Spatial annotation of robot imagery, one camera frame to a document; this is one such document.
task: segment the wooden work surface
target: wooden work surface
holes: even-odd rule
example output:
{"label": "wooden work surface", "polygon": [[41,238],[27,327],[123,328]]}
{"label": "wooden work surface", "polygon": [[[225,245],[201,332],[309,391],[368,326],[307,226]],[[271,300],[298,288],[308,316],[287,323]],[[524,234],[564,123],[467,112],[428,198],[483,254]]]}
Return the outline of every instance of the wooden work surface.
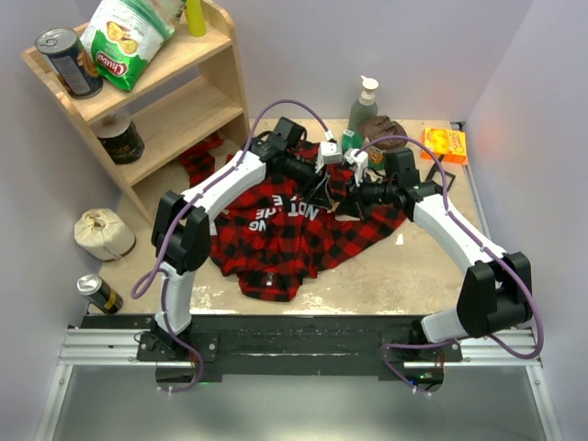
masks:
{"label": "wooden work surface", "polygon": [[[314,120],[297,120],[308,130],[309,141],[322,141],[322,129]],[[341,136],[346,120],[326,120],[335,137]],[[275,119],[265,119],[257,131],[271,130]],[[400,120],[409,136],[420,139],[424,127],[449,128],[447,121]],[[416,164],[424,179],[432,161],[420,158]],[[227,153],[236,149],[229,141],[212,151],[217,168]],[[449,196],[463,215],[477,227],[479,222],[469,191],[464,168],[444,164],[456,176]],[[168,189],[175,192],[188,187],[187,173],[173,161],[141,181],[135,190],[153,213],[160,196]],[[137,235],[135,249],[122,260],[102,265],[100,275],[124,299],[121,313],[155,313],[159,305],[160,278],[139,300],[130,298],[133,284],[154,264],[150,243],[152,228],[123,196],[119,215]],[[274,303],[245,297],[237,276],[223,277],[210,259],[198,270],[192,290],[191,312],[235,314],[427,314],[453,306],[458,300],[462,275],[441,247],[421,228],[409,221],[393,235],[376,243],[337,268],[306,278],[298,295],[289,303]]]}

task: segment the white fabric bag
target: white fabric bag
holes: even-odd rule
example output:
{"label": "white fabric bag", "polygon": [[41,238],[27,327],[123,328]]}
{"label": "white fabric bag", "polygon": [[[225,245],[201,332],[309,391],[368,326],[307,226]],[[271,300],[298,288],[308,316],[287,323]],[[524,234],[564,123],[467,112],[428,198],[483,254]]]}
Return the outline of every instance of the white fabric bag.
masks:
{"label": "white fabric bag", "polygon": [[97,259],[108,262],[130,253],[135,234],[111,209],[90,209],[73,228],[75,241]]}

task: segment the soap dispenser bottle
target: soap dispenser bottle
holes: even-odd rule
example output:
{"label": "soap dispenser bottle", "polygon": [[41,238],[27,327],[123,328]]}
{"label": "soap dispenser bottle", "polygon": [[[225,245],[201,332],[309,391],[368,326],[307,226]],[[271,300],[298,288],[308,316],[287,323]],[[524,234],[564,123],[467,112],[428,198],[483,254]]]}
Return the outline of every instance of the soap dispenser bottle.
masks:
{"label": "soap dispenser bottle", "polygon": [[349,113],[348,130],[352,130],[354,134],[353,147],[359,148],[363,143],[363,139],[359,134],[359,126],[364,121],[378,115],[378,105],[376,104],[376,89],[378,88],[378,81],[373,78],[367,78],[361,75],[364,90],[359,96],[359,99],[353,103],[351,112]]}

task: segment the tin can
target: tin can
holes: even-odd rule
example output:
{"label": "tin can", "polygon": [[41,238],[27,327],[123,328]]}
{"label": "tin can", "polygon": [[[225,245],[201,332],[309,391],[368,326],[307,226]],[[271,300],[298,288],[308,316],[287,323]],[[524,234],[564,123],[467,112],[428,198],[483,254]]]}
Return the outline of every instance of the tin can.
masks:
{"label": "tin can", "polygon": [[100,92],[102,77],[73,29],[48,30],[37,38],[35,46],[71,96],[89,98]]}
{"label": "tin can", "polygon": [[81,277],[77,290],[105,314],[114,314],[122,308],[122,297],[98,274]]}

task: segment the orange package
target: orange package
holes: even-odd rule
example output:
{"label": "orange package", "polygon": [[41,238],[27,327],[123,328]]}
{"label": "orange package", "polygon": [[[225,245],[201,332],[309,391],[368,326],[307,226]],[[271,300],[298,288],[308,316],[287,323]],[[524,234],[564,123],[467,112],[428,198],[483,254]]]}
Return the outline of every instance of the orange package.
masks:
{"label": "orange package", "polygon": [[[423,144],[432,150],[436,157],[443,154],[443,160],[448,163],[468,163],[466,134],[463,131],[427,127],[423,132]],[[431,159],[426,152],[422,152],[421,157]]]}

